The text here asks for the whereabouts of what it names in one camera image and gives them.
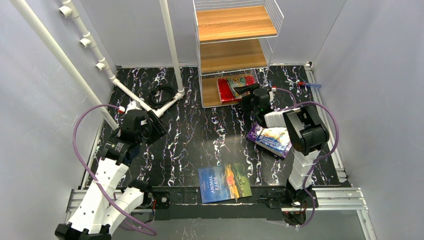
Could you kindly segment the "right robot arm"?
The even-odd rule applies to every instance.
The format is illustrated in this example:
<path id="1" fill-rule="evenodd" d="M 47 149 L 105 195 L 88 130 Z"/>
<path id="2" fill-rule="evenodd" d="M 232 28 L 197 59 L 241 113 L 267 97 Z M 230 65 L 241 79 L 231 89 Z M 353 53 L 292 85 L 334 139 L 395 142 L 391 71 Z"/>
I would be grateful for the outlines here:
<path id="1" fill-rule="evenodd" d="M 293 166 L 287 185 L 295 191 L 307 189 L 312 184 L 311 173 L 316 160 L 330 138 L 315 102 L 300 102 L 274 110 L 271 103 L 278 88 L 260 87 L 254 83 L 234 90 L 242 96 L 242 109 L 254 116 L 252 135 L 256 143 L 283 158 L 293 150 Z"/>

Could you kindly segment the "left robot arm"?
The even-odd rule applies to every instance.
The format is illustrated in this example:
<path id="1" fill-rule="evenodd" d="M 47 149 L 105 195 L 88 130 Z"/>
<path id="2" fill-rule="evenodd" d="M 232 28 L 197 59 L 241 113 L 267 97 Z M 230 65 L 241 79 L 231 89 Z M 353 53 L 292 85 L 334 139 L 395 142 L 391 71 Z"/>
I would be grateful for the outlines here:
<path id="1" fill-rule="evenodd" d="M 129 170 L 142 144 L 150 145 L 166 134 L 164 123 L 152 111 L 136 106 L 116 106 L 123 113 L 122 123 L 115 129 L 102 150 L 103 159 L 96 172 L 87 166 L 77 147 L 77 131 L 83 118 L 94 110 L 90 108 L 75 124 L 72 145 L 76 157 L 92 177 L 75 213 L 66 223 L 60 223 L 54 232 L 59 240 L 110 240 L 126 219 L 133 220 L 132 210 L 142 205 L 150 186 L 135 180 L 123 194 L 113 199 L 117 185 Z"/>

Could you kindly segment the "red treehouse book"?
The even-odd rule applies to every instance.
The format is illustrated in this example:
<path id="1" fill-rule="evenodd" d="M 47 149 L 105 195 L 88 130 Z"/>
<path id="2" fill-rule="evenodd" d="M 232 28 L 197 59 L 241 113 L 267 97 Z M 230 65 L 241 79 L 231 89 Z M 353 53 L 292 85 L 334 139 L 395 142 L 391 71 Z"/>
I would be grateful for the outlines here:
<path id="1" fill-rule="evenodd" d="M 218 94 L 222 105 L 235 104 L 242 100 L 242 97 L 248 95 L 248 92 L 238 94 L 236 87 L 245 87 L 257 83 L 257 80 L 251 76 L 227 77 L 217 80 Z"/>

